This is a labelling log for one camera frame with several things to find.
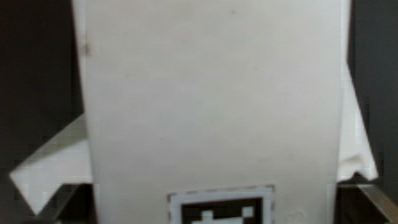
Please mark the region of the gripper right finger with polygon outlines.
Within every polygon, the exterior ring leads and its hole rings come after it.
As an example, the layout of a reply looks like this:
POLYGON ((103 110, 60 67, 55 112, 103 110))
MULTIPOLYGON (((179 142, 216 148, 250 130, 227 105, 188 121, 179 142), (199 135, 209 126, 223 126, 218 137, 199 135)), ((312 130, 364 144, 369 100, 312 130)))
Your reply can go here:
POLYGON ((398 224, 398 204, 359 174, 337 184, 334 224, 398 224))

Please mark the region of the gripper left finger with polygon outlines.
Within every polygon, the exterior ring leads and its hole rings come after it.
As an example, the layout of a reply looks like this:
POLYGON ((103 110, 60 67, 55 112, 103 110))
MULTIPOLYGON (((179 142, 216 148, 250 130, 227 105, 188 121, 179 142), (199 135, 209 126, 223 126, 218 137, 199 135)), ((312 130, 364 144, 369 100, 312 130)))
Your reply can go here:
POLYGON ((90 184, 64 184, 37 215, 40 224, 96 224, 90 184))

